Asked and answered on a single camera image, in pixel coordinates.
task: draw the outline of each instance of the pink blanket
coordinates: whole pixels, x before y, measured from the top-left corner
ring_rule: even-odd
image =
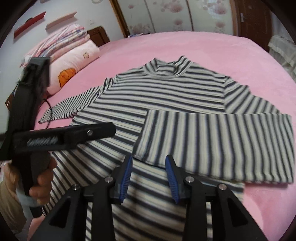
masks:
[[[296,130],[296,84],[267,52],[249,39],[204,32],[150,34],[110,42],[102,47],[101,57],[77,73],[57,94],[51,105],[101,85],[106,77],[139,67],[154,57],[174,61],[185,55],[192,61],[249,85],[252,93],[292,116]],[[44,103],[39,120],[48,109]],[[67,126],[71,119],[57,120],[49,127]],[[36,129],[45,128],[38,124]],[[247,184],[243,204],[269,241],[278,241],[296,215],[296,184]]]

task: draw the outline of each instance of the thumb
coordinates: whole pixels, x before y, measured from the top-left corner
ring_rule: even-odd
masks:
[[[19,174],[18,170],[10,163],[4,165],[4,178],[8,190],[15,193],[15,189],[19,181]]]

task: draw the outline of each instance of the striped shirt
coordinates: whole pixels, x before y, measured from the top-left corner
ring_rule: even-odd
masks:
[[[52,110],[39,122],[50,117],[74,117],[71,125],[113,122],[117,133],[53,152],[58,167],[47,212],[72,184],[96,183],[133,153],[127,198],[112,206],[117,240],[182,240],[186,207],[171,198],[163,169],[167,154],[204,184],[226,183],[240,200],[241,181],[293,182],[291,117],[248,86],[183,56],[170,63],[153,59]],[[207,223],[211,240],[209,203]],[[90,240],[91,205],[86,226]]]

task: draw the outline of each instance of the black cable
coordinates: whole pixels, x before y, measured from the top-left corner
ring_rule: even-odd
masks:
[[[43,99],[43,100],[49,105],[49,109],[50,109],[50,118],[49,118],[49,121],[48,121],[48,124],[47,124],[47,127],[46,127],[46,129],[47,129],[50,122],[51,122],[51,120],[52,120],[53,111],[52,111],[52,106],[50,105],[50,103],[46,99]]]

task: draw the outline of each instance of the white pillow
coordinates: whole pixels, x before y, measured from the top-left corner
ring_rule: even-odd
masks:
[[[58,92],[76,73],[100,56],[100,49],[88,40],[65,53],[50,65],[50,95]]]

